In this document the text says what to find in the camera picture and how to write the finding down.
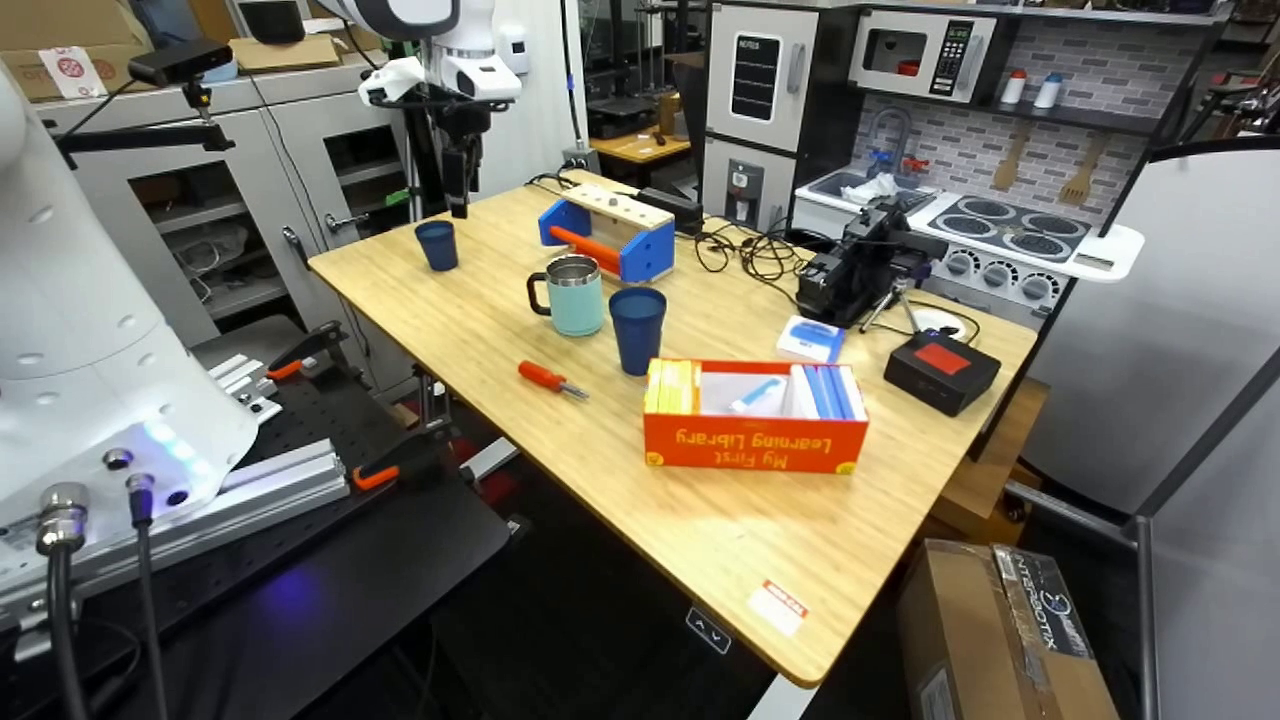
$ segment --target blue cup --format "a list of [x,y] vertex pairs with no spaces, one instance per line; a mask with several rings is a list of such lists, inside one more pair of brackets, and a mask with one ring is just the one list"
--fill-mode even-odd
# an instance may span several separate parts
[[664,347],[666,298],[656,287],[619,287],[608,300],[616,353],[627,375],[647,375],[647,360]]
[[457,268],[457,242],[447,222],[429,222],[417,233],[417,245],[424,245],[424,258],[432,274],[453,274]]
[[560,258],[546,265],[546,274],[531,274],[525,281],[526,307],[535,318],[550,318],[550,329],[560,335],[596,335],[602,329],[602,294],[600,274],[584,258]]

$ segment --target cardboard box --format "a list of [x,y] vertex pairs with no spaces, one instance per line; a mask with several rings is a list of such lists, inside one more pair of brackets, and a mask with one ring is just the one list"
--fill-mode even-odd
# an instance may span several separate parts
[[127,0],[25,0],[0,4],[0,62],[27,99],[60,99],[40,65],[40,50],[83,50],[102,89],[127,79],[127,62],[144,57],[146,34],[127,11]]
[[681,469],[850,474],[868,412],[844,364],[652,360],[644,460]]
[[1117,720],[1053,558],[925,539],[897,613],[915,720]]

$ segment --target floor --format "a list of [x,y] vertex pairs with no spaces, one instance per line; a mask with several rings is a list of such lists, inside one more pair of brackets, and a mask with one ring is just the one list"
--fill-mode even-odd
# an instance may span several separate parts
[[[511,550],[445,608],[318,701],[308,720],[734,720],[771,673],[744,648],[717,657],[683,630],[688,602],[531,463],[487,479],[515,521]],[[1137,584],[1118,550],[1037,518],[1125,716],[1137,710]],[[892,584],[834,660],[802,720],[901,720],[909,688]]]

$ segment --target white wall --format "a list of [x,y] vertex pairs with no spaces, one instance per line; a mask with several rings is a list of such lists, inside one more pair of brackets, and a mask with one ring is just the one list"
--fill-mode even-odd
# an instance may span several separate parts
[[[572,42],[572,84],[581,89],[581,11],[575,0],[562,0],[568,11],[568,42]],[[572,121],[568,121],[568,79],[562,79],[562,51],[560,51],[560,0],[496,0],[493,25],[519,25],[526,38],[531,72],[525,76],[525,91],[506,111],[493,117],[493,132],[484,138],[479,162],[479,194],[506,194],[519,188],[535,174],[560,168],[560,151],[575,149]]]

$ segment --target microwave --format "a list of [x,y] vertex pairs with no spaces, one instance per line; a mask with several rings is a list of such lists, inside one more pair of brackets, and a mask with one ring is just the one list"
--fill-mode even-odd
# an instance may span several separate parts
[[978,105],[999,79],[1013,25],[997,18],[868,11],[854,25],[854,89]]

